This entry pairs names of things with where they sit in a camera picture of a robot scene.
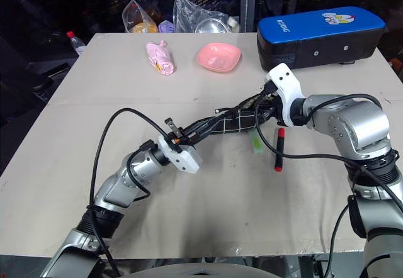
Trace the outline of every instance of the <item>pink bowl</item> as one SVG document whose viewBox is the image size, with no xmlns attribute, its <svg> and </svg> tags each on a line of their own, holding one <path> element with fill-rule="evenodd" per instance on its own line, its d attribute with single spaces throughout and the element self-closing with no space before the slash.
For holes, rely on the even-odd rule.
<svg viewBox="0 0 403 278">
<path fill-rule="evenodd" d="M 237 65 L 241 50 L 231 44 L 212 42 L 197 54 L 196 61 L 214 72 L 229 72 Z"/>
</svg>

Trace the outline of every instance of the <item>blue case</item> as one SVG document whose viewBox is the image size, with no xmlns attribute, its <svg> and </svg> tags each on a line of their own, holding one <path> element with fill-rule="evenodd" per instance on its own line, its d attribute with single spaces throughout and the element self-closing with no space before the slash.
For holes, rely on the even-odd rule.
<svg viewBox="0 0 403 278">
<path fill-rule="evenodd" d="M 354 6 L 265 18 L 258 23 L 263 69 L 352 62 L 372 55 L 385 23 Z"/>
</svg>

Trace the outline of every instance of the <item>white table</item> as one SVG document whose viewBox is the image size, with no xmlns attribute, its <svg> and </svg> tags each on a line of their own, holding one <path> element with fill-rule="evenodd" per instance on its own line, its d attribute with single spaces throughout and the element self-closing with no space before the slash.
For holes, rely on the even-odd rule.
<svg viewBox="0 0 403 278">
<path fill-rule="evenodd" d="M 163 38 L 177 67 L 170 76 L 151 67 L 145 53 L 148 41 Z M 218 74 L 196 64 L 208 42 L 241 49 L 235 71 Z M 306 96 L 362 92 L 379 98 L 393 147 L 403 150 L 403 85 L 378 50 L 354 65 L 297 69 L 295 75 Z M 116 110 L 132 107 L 160 125 L 172 117 L 187 126 L 259 92 L 264 76 L 254 33 L 95 35 L 0 177 L 0 254 L 54 254 L 85 212 L 98 140 Z M 264 125 L 269 139 L 275 128 L 274 121 Z M 119 117 L 105 141 L 97 187 L 126 154 L 156 137 L 141 119 Z M 196 148 L 203 157 L 199 173 L 169 166 L 150 185 L 152 196 L 128 210 L 111 245 L 115 258 L 328 252 L 350 193 L 341 162 L 285 160 L 279 174 L 273 155 L 254 155 L 244 133 L 211 136 Z M 329 137 L 305 127 L 287 129 L 285 151 L 337 153 Z M 362 248 L 345 216 L 336 251 Z"/>
</svg>

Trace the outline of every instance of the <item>plastic bag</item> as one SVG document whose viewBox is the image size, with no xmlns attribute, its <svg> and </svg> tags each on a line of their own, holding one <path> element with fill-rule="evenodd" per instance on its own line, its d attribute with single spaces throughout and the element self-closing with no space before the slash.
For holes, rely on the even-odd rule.
<svg viewBox="0 0 403 278">
<path fill-rule="evenodd" d="M 189 0 L 175 0 L 173 20 L 177 33 L 227 33 L 229 15 L 203 9 Z"/>
<path fill-rule="evenodd" d="M 123 10 L 122 20 L 127 33 L 158 33 L 156 23 L 135 0 Z"/>
</svg>

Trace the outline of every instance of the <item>red pen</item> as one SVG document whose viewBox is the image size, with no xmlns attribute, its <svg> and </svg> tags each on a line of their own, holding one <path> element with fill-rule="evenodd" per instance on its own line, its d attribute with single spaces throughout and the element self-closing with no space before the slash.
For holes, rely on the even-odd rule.
<svg viewBox="0 0 403 278">
<path fill-rule="evenodd" d="M 277 151 L 284 153 L 284 139 L 285 139 L 285 129 L 279 128 L 277 135 Z M 276 154 L 275 170 L 281 172 L 283 170 L 283 157 Z"/>
</svg>

